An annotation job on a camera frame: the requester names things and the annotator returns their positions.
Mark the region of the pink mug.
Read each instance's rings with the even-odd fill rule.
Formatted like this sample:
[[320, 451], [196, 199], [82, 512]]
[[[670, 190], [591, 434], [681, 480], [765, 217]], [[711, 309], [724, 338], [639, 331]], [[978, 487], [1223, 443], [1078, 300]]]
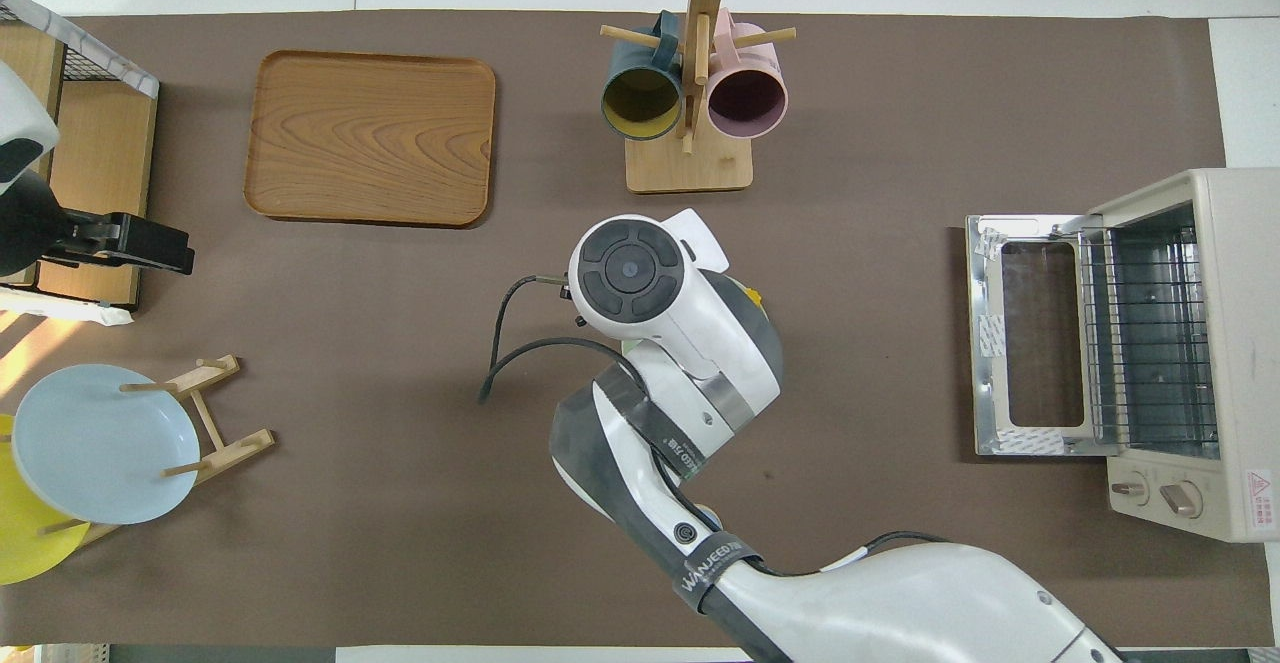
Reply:
[[717, 13], [707, 81], [707, 113], [716, 131], [737, 140], [767, 134], [788, 108], [788, 93], [774, 44], [737, 49], [736, 38], [762, 33], [736, 22], [727, 8]]

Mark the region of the wooden tray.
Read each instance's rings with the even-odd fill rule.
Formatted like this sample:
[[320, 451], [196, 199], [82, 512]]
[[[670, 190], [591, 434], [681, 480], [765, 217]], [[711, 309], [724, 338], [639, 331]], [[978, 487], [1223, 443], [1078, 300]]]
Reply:
[[495, 110], [497, 76], [475, 58], [270, 52], [244, 201], [278, 220], [472, 227], [490, 204]]

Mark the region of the wooden mug rack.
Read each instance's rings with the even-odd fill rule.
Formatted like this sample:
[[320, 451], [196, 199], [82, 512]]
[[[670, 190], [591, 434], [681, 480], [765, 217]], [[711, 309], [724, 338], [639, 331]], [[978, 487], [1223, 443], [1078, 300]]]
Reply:
[[[753, 180], [753, 140], [737, 140], [719, 133], [707, 113], [707, 81], [713, 51], [713, 33], [721, 0], [689, 0], [685, 20], [680, 22], [680, 47], [684, 56], [685, 108], [681, 122], [657, 140], [625, 140], [626, 183], [632, 193], [730, 192], [744, 189]], [[659, 40], [645, 29], [602, 26], [600, 33], [614, 40], [655, 47]], [[762, 31], [735, 40], [737, 49], [758, 44], [778, 44], [796, 37], [792, 28]]]

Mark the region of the dark blue mug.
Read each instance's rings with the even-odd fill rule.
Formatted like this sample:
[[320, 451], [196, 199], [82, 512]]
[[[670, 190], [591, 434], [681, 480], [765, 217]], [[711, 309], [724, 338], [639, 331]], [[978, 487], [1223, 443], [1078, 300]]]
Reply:
[[602, 93], [605, 122], [627, 140], [657, 140], [682, 120], [684, 56], [680, 20], [663, 10], [646, 35], [659, 40], [655, 47], [617, 40]]

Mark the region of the light blue plate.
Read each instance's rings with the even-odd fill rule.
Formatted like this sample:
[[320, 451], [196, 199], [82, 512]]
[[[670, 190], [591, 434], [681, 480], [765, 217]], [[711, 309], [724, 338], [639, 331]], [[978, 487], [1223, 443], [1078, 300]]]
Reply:
[[178, 507], [197, 480], [195, 422], [168, 390], [113, 363], [45, 376], [18, 404], [12, 449], [20, 476], [55, 509], [101, 525], [137, 525]]

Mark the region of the brown table mat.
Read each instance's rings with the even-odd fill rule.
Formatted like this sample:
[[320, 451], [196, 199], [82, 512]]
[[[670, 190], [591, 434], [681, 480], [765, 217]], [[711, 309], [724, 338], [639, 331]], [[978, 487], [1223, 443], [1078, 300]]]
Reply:
[[[68, 363], [209, 394], [278, 444], [55, 570], [0, 587], [0, 643], [723, 646], [561, 481], [556, 404], [605, 357], [535, 349], [475, 401], [508, 285], [588, 227], [692, 207], [780, 329], [781, 397], [690, 485], [783, 571], [888, 530], [997, 552], [1119, 646], [1274, 640], [1258, 545], [1112, 513], [1105, 463], [974, 454], [963, 221], [1085, 211], [1221, 166], [1202, 20], [759, 17], [796, 26], [791, 93], [732, 195], [631, 195], [598, 110], [603, 22], [562, 12], [114, 17], [81, 26], [157, 76], [148, 212], [189, 276], [147, 271], [127, 326], [18, 317], [0, 411]], [[243, 198], [270, 52], [476, 58], [497, 93], [492, 204], [468, 229], [275, 221]]]

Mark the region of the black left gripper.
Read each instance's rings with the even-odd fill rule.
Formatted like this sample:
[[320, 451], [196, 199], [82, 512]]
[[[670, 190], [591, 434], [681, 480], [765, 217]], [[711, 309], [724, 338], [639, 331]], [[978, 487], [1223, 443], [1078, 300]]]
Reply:
[[109, 215], [64, 209], [36, 172], [20, 172], [0, 195], [0, 276], [18, 274], [35, 262], [65, 268], [122, 268], [124, 259], [108, 250], [120, 230], [120, 248], [132, 265], [192, 274], [195, 250], [186, 230], [128, 212]]

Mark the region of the white toaster oven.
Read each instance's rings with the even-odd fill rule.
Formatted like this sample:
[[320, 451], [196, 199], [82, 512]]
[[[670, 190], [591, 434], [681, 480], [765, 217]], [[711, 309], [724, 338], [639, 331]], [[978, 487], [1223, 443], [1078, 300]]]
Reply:
[[1280, 166], [1193, 168], [1089, 216], [1088, 229], [1194, 227], [1219, 431], [1216, 461], [1119, 444], [1110, 507], [1226, 543], [1280, 543]]

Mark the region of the yellow plate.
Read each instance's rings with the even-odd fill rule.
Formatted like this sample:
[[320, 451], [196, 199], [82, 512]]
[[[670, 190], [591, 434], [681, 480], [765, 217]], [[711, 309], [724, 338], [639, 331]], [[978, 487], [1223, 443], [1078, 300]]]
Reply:
[[90, 525], [47, 504], [20, 476], [8, 438], [13, 417], [0, 413], [0, 585], [33, 579], [68, 558]]

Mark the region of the glass oven door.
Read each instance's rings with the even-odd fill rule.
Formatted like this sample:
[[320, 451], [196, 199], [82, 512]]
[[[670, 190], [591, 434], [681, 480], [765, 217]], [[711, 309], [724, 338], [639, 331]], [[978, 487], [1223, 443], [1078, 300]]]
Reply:
[[1084, 291], [1089, 215], [965, 221], [975, 451], [1117, 454], [1096, 401]]

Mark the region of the wooden plate rack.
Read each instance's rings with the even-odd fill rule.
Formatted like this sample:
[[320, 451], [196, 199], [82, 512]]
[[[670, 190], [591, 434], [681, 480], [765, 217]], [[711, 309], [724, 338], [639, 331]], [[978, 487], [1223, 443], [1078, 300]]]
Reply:
[[[192, 370], [179, 372], [174, 379], [156, 381], [146, 376], [150, 380], [147, 384], [127, 384], [120, 388], [120, 390], [168, 390], [168, 393], [183, 404], [195, 422], [201, 459], [195, 465], [169, 468], [165, 472], [168, 476], [188, 470], [195, 471], [197, 474], [195, 486], [197, 486], [248, 461], [255, 454], [264, 453], [269, 445], [274, 445], [275, 438], [266, 429], [236, 440], [227, 440], [212, 419], [209, 404], [204, 398], [204, 390], [214, 385], [215, 381], [224, 381], [234, 375], [234, 372], [239, 372], [239, 370], [241, 363], [234, 356], [197, 358]], [[109, 529], [127, 526], [92, 523], [72, 517], [65, 526], [70, 527], [79, 522], [90, 525], [90, 531], [84, 538], [87, 541], [102, 536]]]

